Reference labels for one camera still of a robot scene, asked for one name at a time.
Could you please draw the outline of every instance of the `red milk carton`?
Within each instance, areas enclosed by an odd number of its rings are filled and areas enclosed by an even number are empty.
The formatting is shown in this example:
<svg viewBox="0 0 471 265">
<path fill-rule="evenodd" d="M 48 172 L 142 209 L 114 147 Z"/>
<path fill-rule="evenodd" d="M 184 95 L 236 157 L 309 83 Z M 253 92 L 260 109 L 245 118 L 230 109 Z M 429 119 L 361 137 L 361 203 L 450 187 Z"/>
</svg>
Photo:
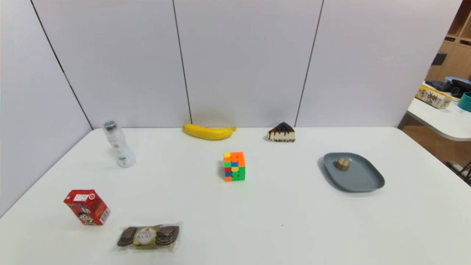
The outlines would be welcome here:
<svg viewBox="0 0 471 265">
<path fill-rule="evenodd" d="M 103 225 L 111 212 L 95 190 L 72 190 L 64 203 L 82 224 Z"/>
</svg>

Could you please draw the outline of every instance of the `wooden cabinet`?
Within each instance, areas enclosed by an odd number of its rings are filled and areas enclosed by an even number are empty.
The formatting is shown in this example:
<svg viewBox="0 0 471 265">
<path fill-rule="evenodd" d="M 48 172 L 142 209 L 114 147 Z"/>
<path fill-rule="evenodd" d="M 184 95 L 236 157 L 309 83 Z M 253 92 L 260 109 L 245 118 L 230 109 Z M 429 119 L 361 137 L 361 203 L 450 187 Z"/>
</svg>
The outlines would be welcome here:
<svg viewBox="0 0 471 265">
<path fill-rule="evenodd" d="M 432 66 L 425 80 L 444 81 L 453 76 L 471 75 L 471 1 L 463 1 L 448 30 L 440 51 L 447 53 L 443 65 Z"/>
</svg>

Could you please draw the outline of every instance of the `cake slice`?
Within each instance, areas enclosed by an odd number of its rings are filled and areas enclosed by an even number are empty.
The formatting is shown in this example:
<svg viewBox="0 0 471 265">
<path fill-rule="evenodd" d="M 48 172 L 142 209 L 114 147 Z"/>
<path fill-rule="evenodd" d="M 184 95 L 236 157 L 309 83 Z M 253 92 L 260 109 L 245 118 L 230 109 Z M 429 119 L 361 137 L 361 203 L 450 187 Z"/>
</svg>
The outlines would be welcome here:
<svg viewBox="0 0 471 265">
<path fill-rule="evenodd" d="M 287 123 L 280 123 L 277 127 L 268 132 L 267 140 L 275 142 L 294 142 L 294 130 Z"/>
</svg>

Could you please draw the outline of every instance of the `white partition wall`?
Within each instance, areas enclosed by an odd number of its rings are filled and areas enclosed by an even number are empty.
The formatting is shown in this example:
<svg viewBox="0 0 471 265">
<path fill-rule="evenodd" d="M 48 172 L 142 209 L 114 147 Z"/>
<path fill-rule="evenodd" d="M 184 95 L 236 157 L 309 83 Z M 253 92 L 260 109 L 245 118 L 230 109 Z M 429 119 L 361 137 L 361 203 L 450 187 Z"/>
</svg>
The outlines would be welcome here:
<svg viewBox="0 0 471 265">
<path fill-rule="evenodd" d="M 33 0 L 94 128 L 190 122 L 172 0 Z"/>
<path fill-rule="evenodd" d="M 322 0 L 175 0 L 193 123 L 294 125 Z"/>
<path fill-rule="evenodd" d="M 91 131 L 31 2 L 1 4 L 0 216 Z"/>
<path fill-rule="evenodd" d="M 325 0 L 296 126 L 397 126 L 460 3 Z"/>
</svg>

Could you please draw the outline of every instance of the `clear bottle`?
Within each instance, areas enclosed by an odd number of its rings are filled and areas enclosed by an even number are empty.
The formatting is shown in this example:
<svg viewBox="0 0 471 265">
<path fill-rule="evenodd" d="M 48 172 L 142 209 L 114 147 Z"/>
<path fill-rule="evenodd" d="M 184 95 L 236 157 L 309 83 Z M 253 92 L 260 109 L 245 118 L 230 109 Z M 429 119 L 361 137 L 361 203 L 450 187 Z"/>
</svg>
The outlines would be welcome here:
<svg viewBox="0 0 471 265">
<path fill-rule="evenodd" d="M 126 144 L 126 136 L 122 132 L 121 127 L 115 120 L 107 121 L 103 124 L 108 142 L 114 148 L 114 152 L 118 158 L 120 167 L 131 167 L 136 162 L 136 156 Z"/>
</svg>

